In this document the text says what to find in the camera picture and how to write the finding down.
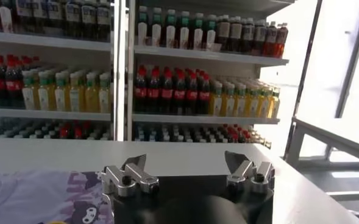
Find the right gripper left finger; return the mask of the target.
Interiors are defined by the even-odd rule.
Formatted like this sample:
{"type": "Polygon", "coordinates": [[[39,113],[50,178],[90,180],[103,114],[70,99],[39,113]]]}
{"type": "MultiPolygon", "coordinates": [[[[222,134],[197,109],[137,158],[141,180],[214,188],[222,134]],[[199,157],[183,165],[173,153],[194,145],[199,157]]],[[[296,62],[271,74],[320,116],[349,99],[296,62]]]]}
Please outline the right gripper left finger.
{"type": "Polygon", "coordinates": [[[121,167],[105,166],[101,172],[103,194],[131,197],[139,189],[144,194],[155,195],[160,190],[158,177],[145,172],[147,155],[127,158],[121,167]]]}

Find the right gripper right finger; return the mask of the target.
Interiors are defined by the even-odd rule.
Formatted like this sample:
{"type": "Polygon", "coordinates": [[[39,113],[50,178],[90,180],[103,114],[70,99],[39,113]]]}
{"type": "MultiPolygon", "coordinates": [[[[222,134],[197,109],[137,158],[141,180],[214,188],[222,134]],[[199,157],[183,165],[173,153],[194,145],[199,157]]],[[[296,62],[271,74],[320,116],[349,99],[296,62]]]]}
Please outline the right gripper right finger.
{"type": "Polygon", "coordinates": [[[274,191],[275,169],[272,163],[262,161],[257,166],[244,154],[224,152],[230,174],[226,177],[226,186],[231,194],[239,194],[248,184],[255,194],[267,194],[274,191]]]}

